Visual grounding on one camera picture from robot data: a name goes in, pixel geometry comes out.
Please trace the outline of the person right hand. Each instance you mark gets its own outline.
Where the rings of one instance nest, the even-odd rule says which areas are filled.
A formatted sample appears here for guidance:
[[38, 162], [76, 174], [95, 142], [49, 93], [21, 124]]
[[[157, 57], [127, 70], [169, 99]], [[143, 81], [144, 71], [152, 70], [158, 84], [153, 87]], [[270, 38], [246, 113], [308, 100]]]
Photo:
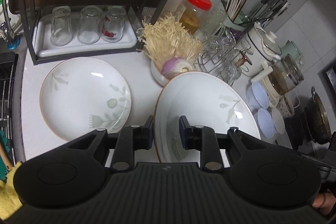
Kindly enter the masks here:
[[335, 196], [331, 192], [317, 194], [312, 207], [318, 209], [322, 214], [327, 215], [331, 213], [335, 206]]

